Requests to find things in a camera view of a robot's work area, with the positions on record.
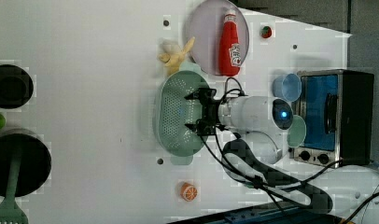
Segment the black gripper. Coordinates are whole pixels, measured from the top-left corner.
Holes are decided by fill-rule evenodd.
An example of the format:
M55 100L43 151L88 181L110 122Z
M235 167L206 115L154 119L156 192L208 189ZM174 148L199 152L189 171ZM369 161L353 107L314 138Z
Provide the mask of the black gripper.
M186 100L199 100L202 105L202 117L196 124L186 123L185 126L200 136L215 135L217 130L223 131L225 126L220 122L218 109L222 100L216 100L216 89L200 88L199 91L190 93Z

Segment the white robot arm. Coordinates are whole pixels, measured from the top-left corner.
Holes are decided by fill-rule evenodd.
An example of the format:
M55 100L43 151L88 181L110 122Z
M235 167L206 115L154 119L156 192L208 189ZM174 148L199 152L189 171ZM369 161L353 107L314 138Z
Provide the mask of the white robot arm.
M202 117L187 127L200 138L216 130L230 131L236 138L218 148L218 162L232 179L261 189L279 199L314 214L341 217L342 224L379 224L379 172L364 166L347 165L346 159L327 152L316 153L302 143L292 143L301 162L321 165L318 172L301 179L275 165L281 155L262 152L257 139L263 128L290 132L295 116L290 105L280 98L224 94L214 98L214 89L200 88L187 100L202 105Z

